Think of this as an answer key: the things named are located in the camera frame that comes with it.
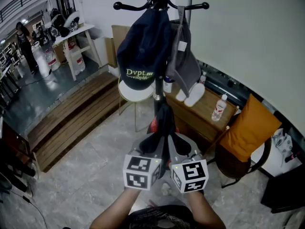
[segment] wooden platform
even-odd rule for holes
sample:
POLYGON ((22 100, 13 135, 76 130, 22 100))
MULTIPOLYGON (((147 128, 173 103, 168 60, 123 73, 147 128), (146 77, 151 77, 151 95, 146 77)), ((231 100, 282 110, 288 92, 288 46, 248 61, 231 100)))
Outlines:
POLYGON ((41 171, 47 172, 119 108, 117 78, 103 73, 50 112, 28 135, 41 171))

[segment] coat rack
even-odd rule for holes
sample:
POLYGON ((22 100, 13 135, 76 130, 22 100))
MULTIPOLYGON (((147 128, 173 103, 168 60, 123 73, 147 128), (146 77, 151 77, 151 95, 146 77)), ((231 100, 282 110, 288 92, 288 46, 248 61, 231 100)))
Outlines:
MULTIPOLYGON (((153 8, 156 10, 163 10, 163 9, 168 8, 168 5, 170 5, 171 7, 175 8, 175 9, 178 8, 178 6, 174 5, 171 2, 171 0, 147 0, 147 2, 139 8, 131 6, 131 5, 122 4, 121 2, 116 2, 116 3, 114 3, 113 8, 115 10, 131 10, 131 11, 141 11, 141 10, 148 9, 148 8, 153 8)), ((210 7, 210 5, 207 2, 203 2, 201 4, 186 6, 184 9, 185 10, 196 10, 196 9, 207 10, 209 7, 210 7)), ((166 62, 164 62, 164 71, 165 70, 166 70, 166 62)), ((156 76, 156 92, 153 95, 153 98, 154 98, 154 111, 155 111, 155 114, 157 114, 157 112, 160 109, 161 104, 165 100, 165 97, 163 95, 163 75, 156 76)))

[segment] marble floor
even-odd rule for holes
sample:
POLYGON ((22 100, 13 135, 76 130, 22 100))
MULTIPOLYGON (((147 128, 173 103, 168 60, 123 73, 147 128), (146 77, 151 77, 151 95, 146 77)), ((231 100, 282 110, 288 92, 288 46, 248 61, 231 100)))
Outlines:
POLYGON ((36 74, 31 74, 25 59, 18 66, 22 78, 17 83, 21 90, 18 98, 12 102, 3 116, 4 120, 19 134, 23 134, 35 118, 51 106, 56 99, 99 69, 96 62, 84 56, 86 69, 77 75, 76 81, 72 78, 68 64, 59 67, 48 76, 50 68, 44 53, 47 49, 52 49, 51 41, 33 50, 39 66, 36 74))
MULTIPOLYGON (((153 118, 151 99, 137 105, 138 129, 153 118)), ((48 173, 41 173, 37 181, 25 177, 32 186, 32 202, 46 218, 49 229, 88 229, 91 222, 103 212, 123 191, 122 163, 133 141, 145 131, 134 131, 133 105, 118 115, 111 115, 86 138, 79 142, 48 173)), ((216 164, 208 166, 210 179, 205 196, 228 229, 280 229, 289 212, 271 214, 260 204, 268 178, 255 171, 239 183, 225 189, 221 184, 229 182, 216 164)), ((179 193, 166 173, 154 184, 151 191, 141 192, 132 210, 147 207, 150 200, 161 205, 165 198, 160 186, 167 181, 172 195, 167 201, 179 199, 187 205, 185 196, 179 193)), ((43 229, 39 212, 20 197, 0 194, 1 229, 43 229)))

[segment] gray fabric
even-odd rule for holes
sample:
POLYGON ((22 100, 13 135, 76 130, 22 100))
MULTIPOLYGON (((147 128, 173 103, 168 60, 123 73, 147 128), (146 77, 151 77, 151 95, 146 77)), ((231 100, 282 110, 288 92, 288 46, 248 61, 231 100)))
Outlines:
POLYGON ((174 36, 171 57, 168 60, 166 76, 175 80, 184 94, 189 97, 190 88, 200 78, 200 66, 191 52, 191 31, 185 18, 184 7, 178 6, 179 19, 171 21, 174 36), (179 51, 179 42, 187 42, 185 51, 179 51))

